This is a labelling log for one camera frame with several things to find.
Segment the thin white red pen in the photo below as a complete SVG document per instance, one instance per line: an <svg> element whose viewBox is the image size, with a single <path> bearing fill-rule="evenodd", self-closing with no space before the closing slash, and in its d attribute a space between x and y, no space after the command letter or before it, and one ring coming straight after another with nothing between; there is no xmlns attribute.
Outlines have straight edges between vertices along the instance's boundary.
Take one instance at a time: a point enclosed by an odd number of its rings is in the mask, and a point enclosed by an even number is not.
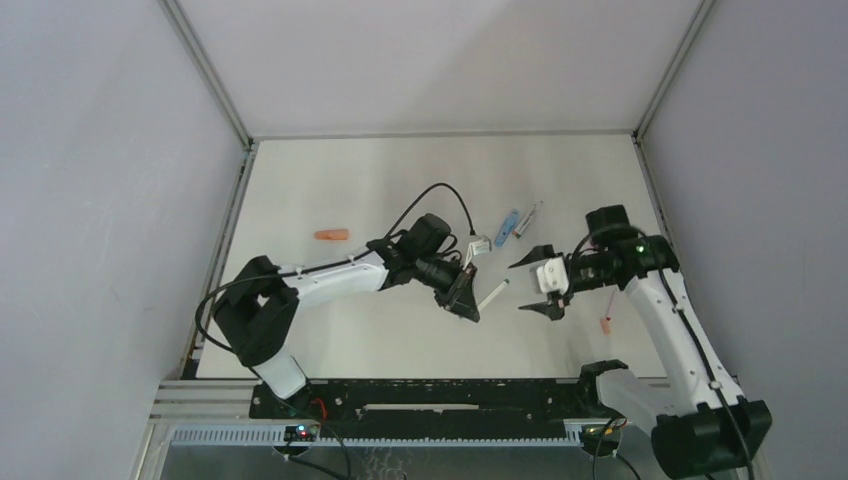
<svg viewBox="0 0 848 480"><path fill-rule="evenodd" d="M607 320L607 321L610 321L610 319L612 318L612 313L613 313L613 308L614 308L614 305L615 305L615 299L617 297L617 293L618 293L617 290L611 291L611 294L610 294L610 297L609 297L609 300L608 300L608 303L607 303L607 307L606 307L605 313L604 313L604 319Z"/></svg>

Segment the white marker green end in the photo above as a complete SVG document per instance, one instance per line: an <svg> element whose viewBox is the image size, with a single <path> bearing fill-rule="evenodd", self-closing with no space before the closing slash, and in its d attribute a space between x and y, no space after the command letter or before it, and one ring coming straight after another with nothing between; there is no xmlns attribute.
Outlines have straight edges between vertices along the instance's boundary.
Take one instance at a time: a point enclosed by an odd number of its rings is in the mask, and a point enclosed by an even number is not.
<svg viewBox="0 0 848 480"><path fill-rule="evenodd" d="M486 308L502 291L504 291L509 285L511 281L506 278L501 281L498 285L496 285L491 292L489 292L477 305L478 310L482 311Z"/></svg>

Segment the orange translucent highlighter pen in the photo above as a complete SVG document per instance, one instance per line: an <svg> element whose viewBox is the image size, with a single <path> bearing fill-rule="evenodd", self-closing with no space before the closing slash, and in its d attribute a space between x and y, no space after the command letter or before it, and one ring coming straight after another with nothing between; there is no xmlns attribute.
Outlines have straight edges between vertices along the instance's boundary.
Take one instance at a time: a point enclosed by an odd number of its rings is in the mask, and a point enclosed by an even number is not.
<svg viewBox="0 0 848 480"><path fill-rule="evenodd" d="M346 241L349 239L349 235L347 229L327 229L316 231L313 237L321 241Z"/></svg>

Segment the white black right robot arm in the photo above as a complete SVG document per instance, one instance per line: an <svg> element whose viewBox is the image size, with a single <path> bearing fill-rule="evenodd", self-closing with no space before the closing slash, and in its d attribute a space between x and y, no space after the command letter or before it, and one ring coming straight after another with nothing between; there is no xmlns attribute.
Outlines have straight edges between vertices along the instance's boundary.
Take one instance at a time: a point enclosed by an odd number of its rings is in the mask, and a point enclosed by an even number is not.
<svg viewBox="0 0 848 480"><path fill-rule="evenodd" d="M526 310L561 320L576 294L616 287L645 325L671 391L648 387L623 362L608 360L581 370L590 399L645 432L670 479L738 469L756 478L755 458L773 417L764 401L746 397L719 359L670 243L633 225L621 204L585 219L588 233L571 252L538 245L519 260L546 297Z"/></svg>

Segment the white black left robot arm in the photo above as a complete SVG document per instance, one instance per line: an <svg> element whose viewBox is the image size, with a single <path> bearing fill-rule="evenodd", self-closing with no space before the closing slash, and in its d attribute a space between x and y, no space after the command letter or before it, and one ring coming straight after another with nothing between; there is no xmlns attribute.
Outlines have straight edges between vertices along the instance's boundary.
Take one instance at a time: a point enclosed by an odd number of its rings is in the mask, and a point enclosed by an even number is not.
<svg viewBox="0 0 848 480"><path fill-rule="evenodd" d="M438 307L479 321L476 267L440 251L451 234L443 219L425 214L408 230L371 240L322 265L277 266L266 256L255 257L210 296L212 319L240 363L277 398L287 400L307 384L306 374L284 349L302 310L417 281L432 289Z"/></svg>

